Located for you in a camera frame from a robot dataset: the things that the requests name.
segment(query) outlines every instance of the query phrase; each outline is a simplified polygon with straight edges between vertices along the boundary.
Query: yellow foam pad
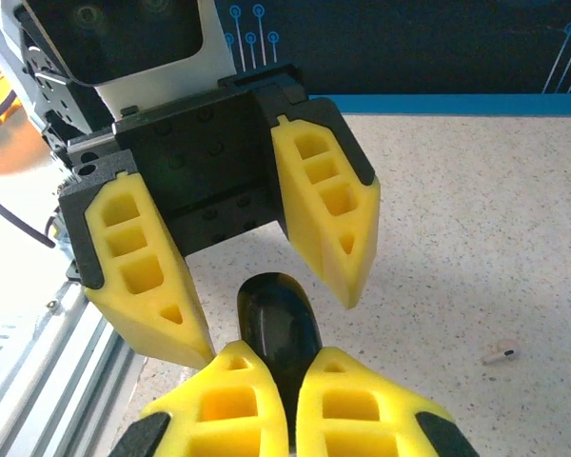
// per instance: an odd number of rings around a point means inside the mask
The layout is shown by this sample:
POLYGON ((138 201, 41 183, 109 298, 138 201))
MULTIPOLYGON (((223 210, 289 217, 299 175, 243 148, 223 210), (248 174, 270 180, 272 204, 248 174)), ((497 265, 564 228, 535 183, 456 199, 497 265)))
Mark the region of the yellow foam pad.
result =
POLYGON ((142 176, 119 174, 85 212, 105 283, 90 301, 137 352, 186 367, 213 358, 188 267, 142 176))
POLYGON ((298 401, 298 457, 439 457, 415 415, 452 422, 440 406, 386 380, 337 348, 323 348, 298 401))
POLYGON ((289 241, 353 308, 376 255, 381 187, 360 182, 330 129, 279 122, 271 134, 289 241))
POLYGON ((171 416, 154 457, 287 457, 287 425, 277 386, 243 341, 149 404, 171 416))

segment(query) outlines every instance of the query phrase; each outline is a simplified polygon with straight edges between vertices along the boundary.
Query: white earbud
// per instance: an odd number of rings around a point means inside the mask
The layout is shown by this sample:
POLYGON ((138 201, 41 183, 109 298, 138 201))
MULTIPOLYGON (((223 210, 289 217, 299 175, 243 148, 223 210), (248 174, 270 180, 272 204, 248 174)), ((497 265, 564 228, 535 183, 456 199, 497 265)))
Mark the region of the white earbud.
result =
POLYGON ((521 345, 516 340, 501 340, 495 345, 495 352, 482 359, 485 365, 507 359, 516 359, 521 355, 521 345))

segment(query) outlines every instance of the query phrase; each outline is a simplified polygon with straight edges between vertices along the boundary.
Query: orange object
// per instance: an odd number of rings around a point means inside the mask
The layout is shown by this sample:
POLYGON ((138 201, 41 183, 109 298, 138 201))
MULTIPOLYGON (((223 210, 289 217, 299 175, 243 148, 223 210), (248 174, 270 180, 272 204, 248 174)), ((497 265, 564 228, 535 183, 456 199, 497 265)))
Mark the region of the orange object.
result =
MULTIPOLYGON (((0 107, 11 97, 9 81, 0 73, 0 107)), ((0 116, 0 175, 30 169, 48 157, 48 145, 15 98, 0 116)))

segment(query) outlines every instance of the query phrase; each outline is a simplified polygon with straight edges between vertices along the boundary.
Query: table surface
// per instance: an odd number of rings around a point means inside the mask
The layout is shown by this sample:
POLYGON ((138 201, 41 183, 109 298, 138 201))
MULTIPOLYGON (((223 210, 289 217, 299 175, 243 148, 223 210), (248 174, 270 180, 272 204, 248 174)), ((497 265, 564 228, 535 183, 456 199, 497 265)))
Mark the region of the table surface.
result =
MULTIPOLYGON (((187 258, 218 350, 250 276, 305 287, 337 346, 444 405, 482 456, 571 456, 571 119, 347 116, 382 183, 377 258, 345 311, 276 224, 187 258), (481 358, 502 338, 522 356, 481 358)), ((148 360, 118 433, 194 372, 148 360)))

